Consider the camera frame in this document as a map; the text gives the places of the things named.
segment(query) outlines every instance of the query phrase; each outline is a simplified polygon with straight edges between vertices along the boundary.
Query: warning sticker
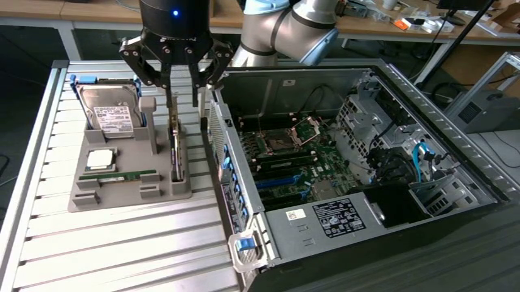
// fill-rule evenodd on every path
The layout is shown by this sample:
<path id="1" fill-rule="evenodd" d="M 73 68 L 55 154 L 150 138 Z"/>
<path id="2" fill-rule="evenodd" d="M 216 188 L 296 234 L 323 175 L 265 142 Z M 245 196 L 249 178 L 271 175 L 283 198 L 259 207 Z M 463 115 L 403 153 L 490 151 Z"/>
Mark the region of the warning sticker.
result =
<path id="1" fill-rule="evenodd" d="M 96 114 L 100 127 L 106 133 L 125 133 L 134 131 L 128 106 L 100 106 L 96 107 Z"/>
<path id="2" fill-rule="evenodd" d="M 367 228 L 351 199 L 316 205 L 313 208 L 328 237 L 333 238 Z"/>
<path id="3" fill-rule="evenodd" d="M 297 220 L 307 217 L 307 213 L 304 212 L 304 209 L 287 211 L 285 213 L 288 215 L 289 221 Z"/>

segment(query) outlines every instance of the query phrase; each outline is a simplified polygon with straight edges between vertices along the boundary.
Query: robotic arm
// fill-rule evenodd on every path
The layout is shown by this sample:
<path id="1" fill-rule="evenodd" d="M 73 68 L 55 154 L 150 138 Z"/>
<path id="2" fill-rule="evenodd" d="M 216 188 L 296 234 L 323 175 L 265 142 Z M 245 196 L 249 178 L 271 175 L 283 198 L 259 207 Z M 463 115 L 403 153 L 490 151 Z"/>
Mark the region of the robotic arm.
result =
<path id="1" fill-rule="evenodd" d="M 217 41 L 211 33 L 209 0 L 141 0 L 144 30 L 133 40 L 124 40 L 120 54 L 148 85 L 165 88 L 172 105 L 172 65 L 188 65 L 194 89 L 216 84 L 232 61 L 231 45 Z M 161 61 L 161 71 L 146 62 L 148 49 Z M 211 66 L 200 71 L 198 62 L 213 52 Z"/>
<path id="2" fill-rule="evenodd" d="M 289 0 L 248 0 L 233 66 L 275 66 L 277 52 L 317 65 L 339 36 L 337 2 L 301 0 L 291 8 Z"/>

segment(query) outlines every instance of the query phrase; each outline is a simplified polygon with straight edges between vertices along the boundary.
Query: power supply label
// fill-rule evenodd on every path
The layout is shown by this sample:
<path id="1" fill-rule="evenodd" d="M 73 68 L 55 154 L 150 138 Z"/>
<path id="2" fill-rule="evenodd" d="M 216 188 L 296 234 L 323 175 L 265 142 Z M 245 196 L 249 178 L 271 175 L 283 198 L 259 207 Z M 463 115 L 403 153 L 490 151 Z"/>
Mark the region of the power supply label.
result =
<path id="1" fill-rule="evenodd" d="M 367 228 L 351 199 L 320 204 L 313 208 L 328 237 L 333 238 Z"/>

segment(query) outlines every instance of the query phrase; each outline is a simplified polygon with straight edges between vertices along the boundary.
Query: hard drive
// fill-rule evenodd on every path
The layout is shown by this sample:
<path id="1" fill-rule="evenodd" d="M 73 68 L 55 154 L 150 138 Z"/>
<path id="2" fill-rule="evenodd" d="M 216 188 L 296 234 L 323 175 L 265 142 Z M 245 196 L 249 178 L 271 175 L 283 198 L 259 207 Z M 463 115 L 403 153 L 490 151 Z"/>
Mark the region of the hard drive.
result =
<path id="1" fill-rule="evenodd" d="M 108 139 L 134 137 L 145 126 L 140 111 L 141 83 L 132 79 L 71 77 L 71 86 L 88 116 L 90 130 L 102 130 Z"/>

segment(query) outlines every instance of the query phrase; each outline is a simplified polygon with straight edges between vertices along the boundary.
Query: computer monitor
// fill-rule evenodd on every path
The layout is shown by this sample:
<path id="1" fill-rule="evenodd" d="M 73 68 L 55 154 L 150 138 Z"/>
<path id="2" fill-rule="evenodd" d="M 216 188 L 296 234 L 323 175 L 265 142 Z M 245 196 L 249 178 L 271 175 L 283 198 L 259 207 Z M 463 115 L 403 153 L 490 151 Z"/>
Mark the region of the computer monitor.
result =
<path id="1" fill-rule="evenodd" d="M 455 16 L 458 10 L 474 10 L 479 11 L 487 0 L 440 0 L 438 9 L 448 9 L 450 12 L 443 14 L 443 19 L 446 19 L 455 26 L 466 25 L 466 21 Z"/>

